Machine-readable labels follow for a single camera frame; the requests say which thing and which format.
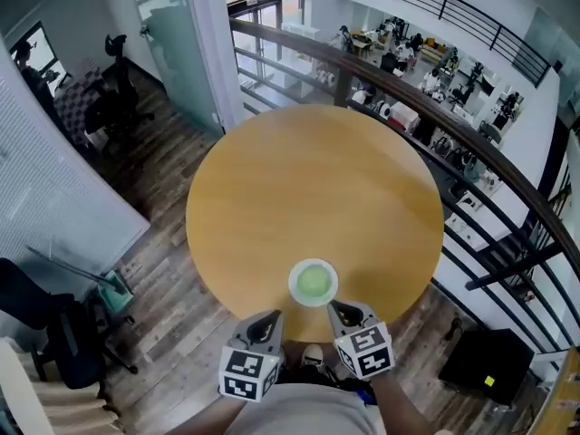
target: metal railing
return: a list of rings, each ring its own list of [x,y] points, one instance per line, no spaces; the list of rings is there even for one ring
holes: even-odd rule
[[[402,0],[477,38],[489,50],[508,60],[536,87],[542,82],[550,64],[527,42],[503,24],[463,0]]]
[[[554,311],[553,306],[546,300],[542,291],[540,291],[537,285],[535,285],[527,272],[532,267],[542,269],[546,272],[547,278],[562,296],[566,307],[570,309],[573,317],[576,319],[576,323],[580,327],[580,316],[578,315],[575,306],[567,294],[567,291],[562,287],[559,279],[547,263],[547,261],[553,256],[563,253],[570,263],[572,271],[576,276],[578,276],[578,278],[580,278],[580,251],[578,251],[574,240],[564,228],[551,205],[497,148],[492,146],[471,127],[466,127],[465,123],[463,123],[459,117],[444,111],[435,101],[422,94],[415,87],[369,63],[361,62],[359,58],[354,55],[342,52],[327,44],[319,43],[299,35],[290,34],[272,27],[252,24],[233,18],[230,18],[230,27],[233,32],[239,32],[253,36],[256,39],[264,39],[274,44],[288,47],[333,67],[337,73],[337,80],[335,86],[331,88],[327,84],[319,82],[307,74],[294,71],[285,64],[265,58],[260,54],[251,53],[238,47],[235,48],[238,57],[245,56],[259,63],[267,64],[283,73],[292,75],[298,81],[305,82],[316,89],[332,95],[331,98],[333,98],[334,105],[351,107],[363,114],[373,117],[385,126],[390,127],[393,131],[401,135],[429,163],[435,165],[448,177],[460,182],[465,189],[470,191],[474,198],[477,198],[482,205],[487,207],[511,231],[521,246],[526,249],[527,255],[524,258],[516,258],[510,254],[485,230],[485,228],[476,222],[473,217],[467,214],[465,210],[458,206],[456,200],[448,195],[447,192],[441,192],[440,195],[443,205],[458,215],[467,226],[471,227],[477,234],[479,234],[488,243],[490,250],[485,250],[485,253],[477,251],[447,224],[444,227],[445,233],[469,256],[476,260],[488,272],[488,274],[484,276],[476,275],[473,270],[471,270],[446,246],[442,248],[443,255],[445,255],[471,279],[471,282],[468,283],[468,290],[480,288],[481,291],[489,296],[524,332],[530,342],[533,343],[541,353],[559,351],[562,348],[556,340],[558,337],[554,337],[547,330],[542,319],[537,317],[527,302],[519,295],[518,291],[508,284],[506,279],[513,275],[520,276],[522,282],[526,283],[527,287],[534,292],[537,300],[546,310],[549,317],[554,321],[558,331],[565,337],[565,340],[569,345],[576,344],[573,343],[569,331],[564,327],[561,319]],[[307,99],[296,95],[295,92],[288,90],[275,82],[259,78],[256,74],[248,72],[242,68],[238,68],[238,70],[240,73],[254,78],[256,81],[260,81],[261,84],[264,84],[267,88],[275,91],[277,94],[284,95],[286,98],[292,99],[296,103],[307,101]],[[374,85],[377,90],[406,104],[409,108],[419,114],[422,121],[429,121],[435,124],[442,131],[449,134],[450,137],[461,147],[473,153],[489,168],[490,171],[494,172],[505,185],[512,189],[522,202],[526,204],[530,213],[533,214],[534,218],[542,225],[542,227],[545,228],[553,242],[538,249],[529,236],[520,227],[516,226],[516,224],[512,222],[512,220],[488,197],[488,195],[486,195],[470,180],[466,179],[463,173],[455,169],[450,162],[423,145],[420,141],[416,140],[400,127],[385,120],[378,113],[350,100],[349,97],[354,78],[358,78],[362,82],[370,83]],[[271,108],[277,107],[275,102],[267,100],[256,92],[256,90],[242,90],[252,98],[261,101],[263,104],[266,104]],[[254,114],[260,112],[257,108],[247,103],[246,108]],[[523,324],[522,320],[512,311],[512,308],[500,299],[496,292],[489,288],[492,284],[500,285],[514,299],[514,301],[516,301],[521,310],[531,319],[540,333],[544,336],[545,339],[542,343],[538,340],[536,335],[533,334],[525,324]]]

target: plaid cloth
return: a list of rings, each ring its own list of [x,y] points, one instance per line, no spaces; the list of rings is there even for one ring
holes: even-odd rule
[[[68,130],[72,141],[77,145],[85,146],[89,139],[85,135],[84,112],[98,98],[99,93],[94,89],[83,93],[93,82],[101,79],[98,68],[84,73],[84,77],[74,79],[64,88],[64,92],[54,99],[54,108]]]

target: shoe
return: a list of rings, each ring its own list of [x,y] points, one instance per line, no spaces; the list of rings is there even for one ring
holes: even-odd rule
[[[310,343],[302,353],[301,366],[314,365],[321,367],[324,364],[323,349],[318,344]]]

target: glass door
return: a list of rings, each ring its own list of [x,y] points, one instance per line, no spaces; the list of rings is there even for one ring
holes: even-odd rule
[[[169,99],[196,125],[221,133],[188,0],[137,0],[137,6]]]

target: human arm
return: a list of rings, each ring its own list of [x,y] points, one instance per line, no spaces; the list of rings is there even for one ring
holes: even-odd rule
[[[433,435],[425,416],[409,400],[391,372],[371,378],[382,423],[389,435]]]
[[[219,397],[166,435],[222,435],[244,406],[245,401]]]

